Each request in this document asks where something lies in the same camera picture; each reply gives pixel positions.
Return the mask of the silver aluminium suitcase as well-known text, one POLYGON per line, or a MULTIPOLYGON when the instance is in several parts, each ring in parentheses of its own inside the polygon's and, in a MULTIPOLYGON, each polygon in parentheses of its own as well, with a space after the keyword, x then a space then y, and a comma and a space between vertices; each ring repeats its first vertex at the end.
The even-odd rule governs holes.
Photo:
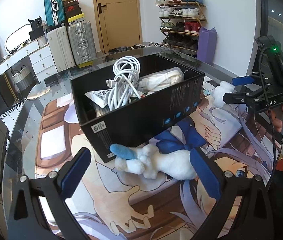
POLYGON ((68 36, 76 64, 97 58, 90 21, 81 21, 68 27, 68 36))

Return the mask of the stacked shoe boxes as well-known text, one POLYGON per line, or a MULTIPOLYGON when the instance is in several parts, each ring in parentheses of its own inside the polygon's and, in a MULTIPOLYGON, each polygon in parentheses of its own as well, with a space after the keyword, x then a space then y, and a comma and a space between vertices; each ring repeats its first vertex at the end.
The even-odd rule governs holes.
POLYGON ((85 20, 79 0, 63 0, 63 9, 69 25, 85 20))

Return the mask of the white medicine sachet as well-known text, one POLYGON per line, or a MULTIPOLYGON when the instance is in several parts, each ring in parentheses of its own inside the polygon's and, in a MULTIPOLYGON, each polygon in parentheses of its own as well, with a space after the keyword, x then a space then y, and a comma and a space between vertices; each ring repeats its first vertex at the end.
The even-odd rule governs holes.
POLYGON ((105 108, 108 105, 108 98, 111 89, 104 89, 104 90, 95 90, 86 92, 85 96, 88 97, 91 101, 97 104, 101 108, 105 108))

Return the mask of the wooden shoe rack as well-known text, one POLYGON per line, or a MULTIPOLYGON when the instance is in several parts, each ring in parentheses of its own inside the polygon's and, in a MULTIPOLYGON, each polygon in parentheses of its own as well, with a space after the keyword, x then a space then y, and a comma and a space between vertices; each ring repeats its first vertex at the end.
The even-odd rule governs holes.
POLYGON ((156 0, 162 45, 196 57, 199 32, 206 22, 203 0, 156 0))

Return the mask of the teal suitcase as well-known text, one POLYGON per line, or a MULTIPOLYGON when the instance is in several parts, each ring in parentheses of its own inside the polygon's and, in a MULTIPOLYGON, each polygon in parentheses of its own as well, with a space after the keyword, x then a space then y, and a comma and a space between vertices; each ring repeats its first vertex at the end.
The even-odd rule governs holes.
POLYGON ((46 22, 49 27, 65 25, 63 0, 44 0, 46 22))

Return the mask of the black handbag on desk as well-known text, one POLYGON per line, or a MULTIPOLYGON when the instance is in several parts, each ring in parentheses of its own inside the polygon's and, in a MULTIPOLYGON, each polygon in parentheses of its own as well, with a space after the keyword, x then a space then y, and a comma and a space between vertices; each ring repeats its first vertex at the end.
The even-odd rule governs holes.
POLYGON ((29 32, 31 41, 44 35, 41 17, 34 20, 28 20, 28 22, 31 24, 31 31, 29 32))

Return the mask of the black cardboard box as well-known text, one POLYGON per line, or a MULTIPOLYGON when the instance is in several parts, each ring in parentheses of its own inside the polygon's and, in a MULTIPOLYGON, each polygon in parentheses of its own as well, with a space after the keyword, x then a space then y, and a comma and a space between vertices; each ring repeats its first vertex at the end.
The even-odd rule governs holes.
POLYGON ((104 163, 115 158, 110 151, 112 144, 137 147, 194 112, 199 103, 203 72, 160 54, 142 56, 138 60, 142 76, 178 67, 184 80, 102 116, 97 116, 86 93, 106 89, 106 81, 114 77, 112 66, 71 80, 80 127, 104 163))

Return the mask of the white drawer cabinet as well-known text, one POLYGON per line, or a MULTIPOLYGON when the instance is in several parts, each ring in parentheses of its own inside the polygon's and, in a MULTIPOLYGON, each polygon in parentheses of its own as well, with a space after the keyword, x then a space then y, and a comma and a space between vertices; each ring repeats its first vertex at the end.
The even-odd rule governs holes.
POLYGON ((58 72, 49 45, 34 51, 29 58, 39 82, 58 72))

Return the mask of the woven laundry basket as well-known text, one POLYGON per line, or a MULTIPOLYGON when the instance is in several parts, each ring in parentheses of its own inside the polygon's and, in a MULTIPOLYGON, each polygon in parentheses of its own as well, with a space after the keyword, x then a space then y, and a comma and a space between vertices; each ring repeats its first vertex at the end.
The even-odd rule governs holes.
POLYGON ((29 66, 22 65, 21 69, 13 69, 12 78, 19 91, 24 91, 35 83, 35 77, 29 66))

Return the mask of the purple yoga mat bag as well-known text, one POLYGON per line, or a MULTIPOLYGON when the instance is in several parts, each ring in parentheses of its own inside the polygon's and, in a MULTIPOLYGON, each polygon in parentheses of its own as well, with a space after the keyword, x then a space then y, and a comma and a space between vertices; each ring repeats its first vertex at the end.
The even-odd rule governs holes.
POLYGON ((215 28, 201 27, 198 37, 197 59, 212 65, 217 43, 217 31, 215 28))

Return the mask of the white plush toy blue ears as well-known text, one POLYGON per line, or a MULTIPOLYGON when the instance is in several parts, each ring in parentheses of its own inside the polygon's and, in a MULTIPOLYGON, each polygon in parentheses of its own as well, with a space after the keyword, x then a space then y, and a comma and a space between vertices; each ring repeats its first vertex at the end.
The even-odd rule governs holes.
POLYGON ((193 180, 197 177, 190 162, 190 151, 188 150, 163 154, 157 146, 152 144, 142 148, 112 144, 110 151, 116 155, 114 166, 117 171, 142 175, 146 179, 156 179, 159 172, 176 180, 193 180))

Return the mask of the oval mirror black frame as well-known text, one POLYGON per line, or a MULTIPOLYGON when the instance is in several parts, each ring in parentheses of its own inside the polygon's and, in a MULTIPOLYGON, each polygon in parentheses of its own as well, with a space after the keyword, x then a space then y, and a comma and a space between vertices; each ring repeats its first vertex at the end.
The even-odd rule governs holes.
POLYGON ((31 32, 31 24, 27 23, 17 30, 13 31, 5 41, 5 49, 7 52, 11 52, 24 42, 30 40, 29 33, 31 32))

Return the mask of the yellow wooden door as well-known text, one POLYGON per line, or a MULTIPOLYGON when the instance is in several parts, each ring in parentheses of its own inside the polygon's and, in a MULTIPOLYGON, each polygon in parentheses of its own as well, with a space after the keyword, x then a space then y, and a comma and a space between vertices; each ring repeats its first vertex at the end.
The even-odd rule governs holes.
POLYGON ((101 50, 142 42, 139 0, 94 0, 101 50))

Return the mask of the white suitcase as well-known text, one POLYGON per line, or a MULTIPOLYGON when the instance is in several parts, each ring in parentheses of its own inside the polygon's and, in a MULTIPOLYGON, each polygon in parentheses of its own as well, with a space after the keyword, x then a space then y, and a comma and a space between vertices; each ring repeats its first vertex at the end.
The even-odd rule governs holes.
POLYGON ((58 72, 75 66, 68 32, 65 26, 48 32, 47 41, 58 72))

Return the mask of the white dressing desk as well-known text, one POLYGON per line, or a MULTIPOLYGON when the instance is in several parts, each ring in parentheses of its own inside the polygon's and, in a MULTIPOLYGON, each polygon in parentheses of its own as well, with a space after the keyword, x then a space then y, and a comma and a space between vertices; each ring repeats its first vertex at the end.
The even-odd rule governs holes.
POLYGON ((10 57, 0 63, 0 76, 4 74, 9 68, 14 64, 18 63, 20 60, 39 50, 46 45, 45 36, 41 36, 34 41, 31 41, 26 46, 17 50, 10 57))

